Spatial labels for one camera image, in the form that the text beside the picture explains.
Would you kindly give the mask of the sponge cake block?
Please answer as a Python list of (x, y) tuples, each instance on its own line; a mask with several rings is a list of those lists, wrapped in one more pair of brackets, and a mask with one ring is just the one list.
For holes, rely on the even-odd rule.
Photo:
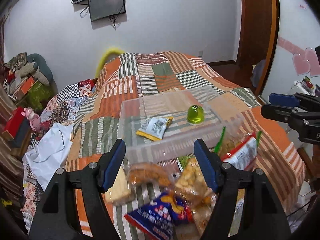
[(114, 206), (123, 205), (135, 198), (135, 193), (128, 184), (125, 171), (122, 167), (119, 168), (113, 186), (104, 193), (104, 198), (107, 203), (111, 203)]

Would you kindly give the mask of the red snack bag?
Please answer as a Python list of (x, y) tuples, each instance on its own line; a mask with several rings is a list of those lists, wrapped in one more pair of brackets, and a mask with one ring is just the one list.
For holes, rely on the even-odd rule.
[(252, 171), (257, 158), (257, 145), (255, 133), (249, 134), (238, 146), (226, 153), (222, 161), (230, 163), (238, 170)]

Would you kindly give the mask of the zip bag green seal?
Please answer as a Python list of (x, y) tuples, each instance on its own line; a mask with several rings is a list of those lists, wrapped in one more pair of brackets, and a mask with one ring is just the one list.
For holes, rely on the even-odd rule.
[(240, 147), (244, 146), (249, 139), (254, 138), (256, 140), (257, 146), (259, 146), (259, 141), (262, 131), (257, 131), (247, 134), (232, 135), (226, 126), (223, 127), (219, 142), (214, 147), (214, 153), (216, 153), (221, 160), (230, 158)]

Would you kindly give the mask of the orange fried snack bag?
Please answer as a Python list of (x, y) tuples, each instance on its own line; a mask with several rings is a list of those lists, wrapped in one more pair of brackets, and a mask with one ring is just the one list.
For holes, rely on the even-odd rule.
[(165, 168), (155, 163), (132, 164), (126, 178), (131, 186), (155, 183), (161, 187), (170, 187), (174, 182)]

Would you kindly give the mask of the puffed rice cake pack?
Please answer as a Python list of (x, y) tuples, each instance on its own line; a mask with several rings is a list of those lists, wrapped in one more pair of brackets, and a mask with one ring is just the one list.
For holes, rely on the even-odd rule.
[(210, 189), (196, 158), (188, 160), (183, 172), (174, 185), (177, 195), (186, 200), (191, 206), (196, 206), (210, 196), (213, 191)]

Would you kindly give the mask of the blue chip snack bag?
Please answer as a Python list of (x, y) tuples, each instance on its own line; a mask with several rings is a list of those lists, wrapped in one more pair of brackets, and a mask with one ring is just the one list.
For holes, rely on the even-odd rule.
[(124, 218), (151, 239), (172, 239), (176, 226), (193, 222), (187, 202), (170, 191), (127, 213)]

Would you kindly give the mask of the green jelly cup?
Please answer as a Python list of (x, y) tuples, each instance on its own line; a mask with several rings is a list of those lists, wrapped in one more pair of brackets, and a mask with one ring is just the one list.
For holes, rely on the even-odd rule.
[(204, 110), (200, 105), (192, 105), (188, 108), (187, 122), (199, 125), (204, 122)]

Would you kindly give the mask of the yellow white snack packet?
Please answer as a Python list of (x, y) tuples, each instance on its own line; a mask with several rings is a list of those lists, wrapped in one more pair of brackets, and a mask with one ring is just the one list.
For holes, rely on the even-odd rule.
[(173, 119), (172, 116), (152, 117), (142, 124), (141, 128), (136, 131), (136, 135), (151, 141), (160, 141)]

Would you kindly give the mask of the white plastic bag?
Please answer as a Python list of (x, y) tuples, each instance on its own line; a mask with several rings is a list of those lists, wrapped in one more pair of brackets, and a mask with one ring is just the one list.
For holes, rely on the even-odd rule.
[(73, 125), (63, 126), (54, 123), (38, 145), (26, 152), (23, 157), (43, 190), (48, 186), (56, 170), (65, 167), (72, 145), (72, 130)]

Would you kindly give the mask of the white sliding door with hearts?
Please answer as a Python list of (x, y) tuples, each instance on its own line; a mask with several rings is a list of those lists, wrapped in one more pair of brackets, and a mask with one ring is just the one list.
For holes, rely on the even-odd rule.
[(280, 17), (276, 51), (261, 98), (287, 94), (305, 76), (319, 85), (319, 63), (305, 58), (319, 46), (319, 20), (306, 0), (279, 0)]

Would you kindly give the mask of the pink plush toy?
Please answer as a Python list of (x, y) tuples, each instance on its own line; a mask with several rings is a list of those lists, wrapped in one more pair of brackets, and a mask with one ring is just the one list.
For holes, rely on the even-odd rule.
[(24, 108), (21, 115), (29, 121), (29, 125), (34, 132), (39, 132), (41, 130), (40, 117), (31, 107)]

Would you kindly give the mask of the checkered patchwork quilt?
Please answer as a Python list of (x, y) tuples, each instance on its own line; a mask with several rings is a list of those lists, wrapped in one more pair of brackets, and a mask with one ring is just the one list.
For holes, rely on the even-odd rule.
[(64, 126), (71, 125), (96, 82), (96, 79), (87, 79), (67, 85), (50, 99), (40, 115), (42, 130), (48, 131), (55, 123)]

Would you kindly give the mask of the brown wooden door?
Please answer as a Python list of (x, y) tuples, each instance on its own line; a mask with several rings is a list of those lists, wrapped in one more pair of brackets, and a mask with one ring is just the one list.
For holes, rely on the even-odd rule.
[(241, 0), (241, 30), (237, 64), (251, 68), (265, 61), (255, 89), (262, 94), (273, 63), (279, 30), (279, 0)]

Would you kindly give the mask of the red gift box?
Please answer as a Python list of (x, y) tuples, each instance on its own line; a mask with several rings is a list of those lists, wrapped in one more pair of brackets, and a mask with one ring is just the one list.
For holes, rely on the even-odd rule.
[(3, 132), (2, 132), (2, 137), (7, 140), (11, 141), (15, 139), (16, 134), (18, 130), (20, 129), (20, 126), (25, 119), (25, 116), (22, 115), (24, 112), (23, 107), (17, 107), (11, 117), (9, 118), (8, 122), (5, 124)]

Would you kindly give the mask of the clear plastic storage bin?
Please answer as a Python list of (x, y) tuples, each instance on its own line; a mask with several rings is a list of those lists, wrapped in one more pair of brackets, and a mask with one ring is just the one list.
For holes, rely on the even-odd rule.
[[(204, 110), (204, 122), (199, 125), (187, 122), (192, 105), (200, 105)], [(151, 141), (136, 135), (146, 120), (167, 116), (174, 119), (162, 140)], [(206, 86), (123, 101), (118, 137), (125, 141), (128, 164), (159, 163), (192, 154), (196, 139), (212, 148), (219, 142), (224, 126), (237, 135), (243, 122), (242, 114), (223, 95)]]

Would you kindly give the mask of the green gift box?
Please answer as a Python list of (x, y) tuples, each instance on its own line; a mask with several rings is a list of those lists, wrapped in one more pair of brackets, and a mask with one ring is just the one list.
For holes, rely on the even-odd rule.
[(39, 80), (37, 80), (26, 94), (27, 106), (31, 107), (36, 113), (42, 113), (52, 97), (52, 87), (45, 86)]

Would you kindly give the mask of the striped patchwork bedspread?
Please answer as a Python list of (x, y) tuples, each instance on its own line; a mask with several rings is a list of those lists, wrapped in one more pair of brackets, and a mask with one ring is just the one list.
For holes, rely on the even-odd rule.
[(67, 170), (76, 171), (98, 160), (103, 147), (113, 145), (123, 101), (146, 100), (146, 107), (137, 103), (129, 107), (132, 117), (172, 116), (167, 134), (177, 135), (191, 129), (182, 113), (191, 98), (188, 90), (206, 86), (223, 102), (218, 108), (220, 117), (241, 116), (241, 133), (261, 131), (255, 166), (266, 171), (284, 211), (291, 213), (305, 179), (305, 165), (285, 130), (263, 118), (261, 105), (249, 88), (224, 79), (198, 57), (174, 51), (123, 53), (104, 64), (94, 90), (76, 115)]

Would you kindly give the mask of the pile of pillows and clothes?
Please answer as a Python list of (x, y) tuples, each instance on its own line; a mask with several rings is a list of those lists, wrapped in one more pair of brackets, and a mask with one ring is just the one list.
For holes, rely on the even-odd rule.
[(18, 89), (32, 77), (34, 81), (40, 81), (45, 86), (53, 82), (53, 74), (44, 57), (40, 54), (19, 53), (4, 64), (7, 77), (4, 80), (4, 89), (7, 94), (15, 98)]

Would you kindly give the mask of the yellow foam noodle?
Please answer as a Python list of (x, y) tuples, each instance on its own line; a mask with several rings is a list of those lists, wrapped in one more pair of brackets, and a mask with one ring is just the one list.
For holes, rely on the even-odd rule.
[(100, 74), (101, 70), (103, 69), (105, 63), (110, 61), (112, 56), (117, 57), (123, 53), (125, 53), (125, 51), (120, 48), (117, 48), (117, 47), (108, 48), (107, 51), (104, 52), (104, 54), (102, 55), (102, 57), (99, 60), (98, 66), (95, 70), (95, 78), (99, 77), (99, 74)]

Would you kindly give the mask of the small wall monitor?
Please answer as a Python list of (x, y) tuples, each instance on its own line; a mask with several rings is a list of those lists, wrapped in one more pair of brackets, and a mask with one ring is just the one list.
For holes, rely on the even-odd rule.
[(88, 0), (91, 22), (126, 12), (125, 0)]

